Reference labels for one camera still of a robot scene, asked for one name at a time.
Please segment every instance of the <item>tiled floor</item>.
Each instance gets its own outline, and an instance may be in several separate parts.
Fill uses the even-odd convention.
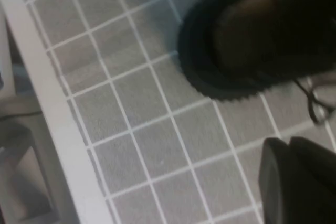
[[[261,224],[264,138],[336,147],[293,85],[234,103],[189,85],[175,44],[196,1],[26,0],[118,224]]]

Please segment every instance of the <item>shoe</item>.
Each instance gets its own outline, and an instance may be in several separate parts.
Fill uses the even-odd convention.
[[[202,0],[180,30],[182,70],[218,100],[332,70],[335,17],[336,0]]]

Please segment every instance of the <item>black object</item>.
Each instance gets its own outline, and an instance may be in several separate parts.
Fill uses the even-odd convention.
[[[226,6],[238,0],[202,0],[188,13],[178,37],[181,68],[196,90],[220,100],[232,100],[256,94],[269,85],[251,85],[232,81],[213,60],[211,24]]]
[[[259,187],[265,224],[336,223],[336,155],[303,137],[268,138]]]
[[[332,1],[322,1],[322,6],[325,7],[325,10],[321,10],[323,14],[318,19],[321,20],[321,24],[315,22],[317,23],[317,28],[315,28],[319,32],[318,35],[321,35],[317,36],[317,33],[312,32],[313,28],[309,30],[304,25],[309,25],[308,21],[314,20],[313,17],[318,8],[314,8],[313,5],[309,7],[309,4],[307,4],[309,0],[304,0],[302,10],[294,8],[292,15],[291,8],[295,7],[295,3],[287,5],[291,0],[280,0],[280,7],[277,6],[277,8],[286,7],[284,11],[285,20],[280,17],[280,25],[277,23],[277,19],[272,22],[277,24],[276,32],[274,32],[274,41],[277,45],[283,45],[284,48],[277,46],[274,55],[267,56],[265,60],[263,58],[258,64],[253,64],[246,73],[237,70],[239,75],[233,78],[231,73],[235,71],[233,69],[230,69],[230,73],[225,71],[225,66],[219,64],[218,59],[225,57],[234,58],[234,50],[230,51],[231,55],[218,56],[218,52],[214,47],[213,30],[218,19],[223,19],[223,12],[230,6],[236,5],[237,2],[239,3],[239,1],[202,0],[191,9],[185,18],[178,39],[179,58],[186,78],[198,92],[219,100],[241,99],[279,83],[333,69],[333,63],[336,63],[334,46],[336,29],[332,24],[326,25],[330,20],[325,18],[330,14],[330,9],[333,9],[332,7],[329,8],[330,5],[325,3]],[[314,11],[312,13],[305,12],[307,9]],[[297,23],[299,25],[296,26],[296,20],[291,18],[292,16],[298,20]],[[310,40],[306,41],[304,39],[298,39],[297,41],[284,39],[286,34],[290,35],[292,32],[296,35],[304,34],[301,30],[309,31],[310,34],[314,35],[314,38],[316,36],[319,37],[319,42],[322,40],[322,44],[315,43],[311,45]],[[233,42],[237,44],[237,33],[235,36]],[[294,48],[293,54],[287,50],[292,48]]]

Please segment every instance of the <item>black shoe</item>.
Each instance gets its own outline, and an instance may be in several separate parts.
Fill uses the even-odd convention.
[[[181,67],[203,95],[248,97],[334,68],[336,0],[203,0],[178,40]]]

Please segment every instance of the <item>shoelace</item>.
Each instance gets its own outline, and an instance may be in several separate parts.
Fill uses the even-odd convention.
[[[298,80],[294,80],[294,83],[305,93],[307,96],[308,112],[311,120],[315,125],[321,125],[326,121],[330,120],[336,111],[335,105],[330,105],[324,101],[319,100],[316,97],[315,91],[317,88],[321,87],[331,87],[336,86],[336,80],[332,81],[321,81],[313,85],[309,90],[307,90]],[[322,108],[324,115],[317,116],[314,105]]]

